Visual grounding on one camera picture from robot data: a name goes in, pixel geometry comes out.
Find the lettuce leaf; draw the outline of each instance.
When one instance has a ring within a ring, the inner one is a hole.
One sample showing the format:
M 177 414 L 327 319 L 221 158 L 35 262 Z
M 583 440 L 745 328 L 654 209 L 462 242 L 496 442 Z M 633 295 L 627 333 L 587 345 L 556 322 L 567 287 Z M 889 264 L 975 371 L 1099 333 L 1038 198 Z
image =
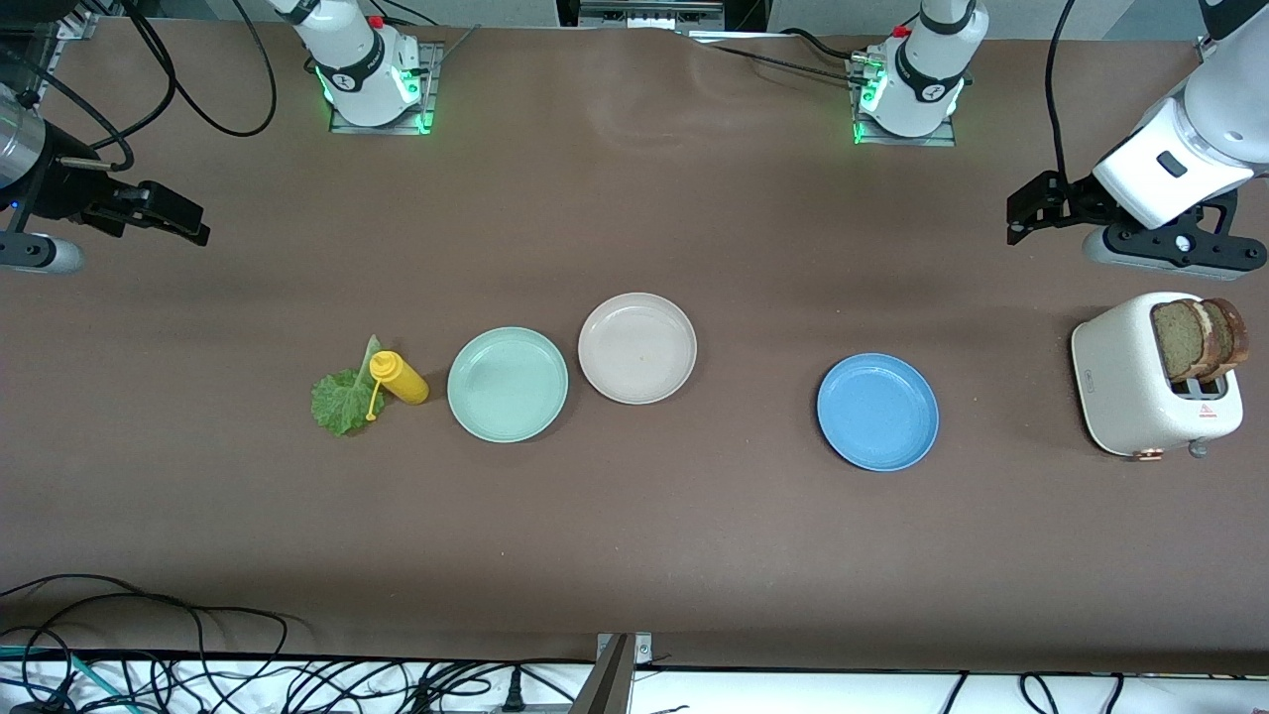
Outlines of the lettuce leaf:
M 371 403 L 374 379 L 371 378 L 371 356 L 383 349 L 379 339 L 371 335 L 365 344 L 362 369 L 344 370 L 326 375 L 313 386 L 312 413 L 317 426 L 335 436 L 344 436 L 367 425 L 365 407 Z M 383 391 L 374 396 L 374 413 L 383 411 Z

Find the brown table surface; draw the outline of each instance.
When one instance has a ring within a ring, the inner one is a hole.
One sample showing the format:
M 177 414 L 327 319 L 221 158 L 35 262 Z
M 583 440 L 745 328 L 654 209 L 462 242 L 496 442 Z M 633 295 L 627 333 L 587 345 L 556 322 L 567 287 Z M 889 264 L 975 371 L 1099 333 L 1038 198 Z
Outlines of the brown table surface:
M 213 115 L 259 119 L 242 25 L 160 32 Z M 1079 227 L 1005 245 L 1005 197 L 1053 164 L 1044 43 L 985 43 L 959 146 L 937 150 L 855 146 L 831 80 L 659 30 L 481 29 L 444 67 L 434 134 L 331 136 L 293 30 L 261 34 L 264 134 L 178 104 L 133 142 L 127 175 L 202 203 L 209 246 L 47 224 L 88 266 L 0 278 L 4 585 L 89 571 L 282 610 L 310 624 L 292 652 L 585 657 L 638 629 L 667 663 L 1269 666 L 1269 363 L 1240 372 L 1246 424 L 1206 462 L 1138 465 L 1085 436 L 1067 356 L 1079 321 L 1152 289 L 1230 297 L 1261 334 L 1269 271 L 1098 265 Z M 832 68 L 797 39 L 746 47 Z M 1181 43 L 1063 44 L 1072 171 L 1194 63 Z M 119 126 L 164 86 L 122 22 L 58 74 Z M 48 113 L 100 134 L 60 98 Z M 1236 227 L 1269 235 L 1261 181 Z M 576 364 L 582 320 L 624 290 L 699 335 L 656 406 L 604 399 Z M 567 355 L 542 436 L 481 443 L 443 399 L 353 439 L 313 425 L 310 387 L 371 332 L 443 392 L 500 325 Z M 934 450 L 897 474 L 850 467 L 815 422 L 829 368 L 872 350 L 939 401 Z M 84 620 L 90 644 L 193 647 L 152 609 Z M 211 646 L 268 647 L 233 625 Z

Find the mint green plate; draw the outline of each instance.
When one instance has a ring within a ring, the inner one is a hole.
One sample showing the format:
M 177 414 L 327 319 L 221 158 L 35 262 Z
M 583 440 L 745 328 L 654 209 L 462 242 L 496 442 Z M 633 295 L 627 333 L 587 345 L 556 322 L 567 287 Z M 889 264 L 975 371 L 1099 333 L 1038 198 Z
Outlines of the mint green plate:
M 495 444 L 524 441 L 560 416 L 569 368 L 542 334 L 497 327 L 458 353 L 447 397 L 454 419 L 472 435 Z

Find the plate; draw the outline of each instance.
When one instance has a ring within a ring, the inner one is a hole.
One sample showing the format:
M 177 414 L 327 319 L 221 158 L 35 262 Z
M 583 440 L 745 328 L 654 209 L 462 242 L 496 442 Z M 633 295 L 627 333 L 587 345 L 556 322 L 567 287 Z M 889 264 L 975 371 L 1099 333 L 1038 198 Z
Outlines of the plate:
M 627 292 L 586 317 L 577 356 L 599 394 L 622 405 L 651 405 L 688 382 L 697 364 L 697 332 L 674 302 Z
M 930 384 L 890 354 L 855 354 L 838 363 L 820 384 L 816 413 L 829 445 L 872 472 L 916 464 L 939 432 Z
M 569 368 L 560 349 L 525 327 L 497 327 L 467 342 L 449 370 L 449 410 L 496 444 L 537 436 L 563 410 Z

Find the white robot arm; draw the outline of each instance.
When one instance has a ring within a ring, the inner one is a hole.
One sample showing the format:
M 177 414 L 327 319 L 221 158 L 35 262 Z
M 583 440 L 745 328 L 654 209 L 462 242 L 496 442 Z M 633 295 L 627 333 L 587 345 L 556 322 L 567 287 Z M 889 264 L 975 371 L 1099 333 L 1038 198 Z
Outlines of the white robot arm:
M 876 88 L 860 110 L 886 131 L 925 136 L 956 110 L 964 70 L 987 34 L 987 9 L 977 0 L 923 0 L 910 33 L 896 32 L 868 55 L 884 57 Z
M 419 41 L 367 18 L 357 0 L 268 0 L 299 33 L 326 99 L 348 122 L 376 127 L 419 103 Z
M 1199 0 L 1204 61 L 1137 128 L 1071 184 L 1046 171 L 1009 198 L 1009 243 L 1032 230 L 1099 227 L 1094 260 L 1233 279 L 1265 263 L 1258 240 L 1228 233 L 1236 189 L 1269 170 L 1269 0 Z M 1204 208 L 1220 221 L 1207 231 Z

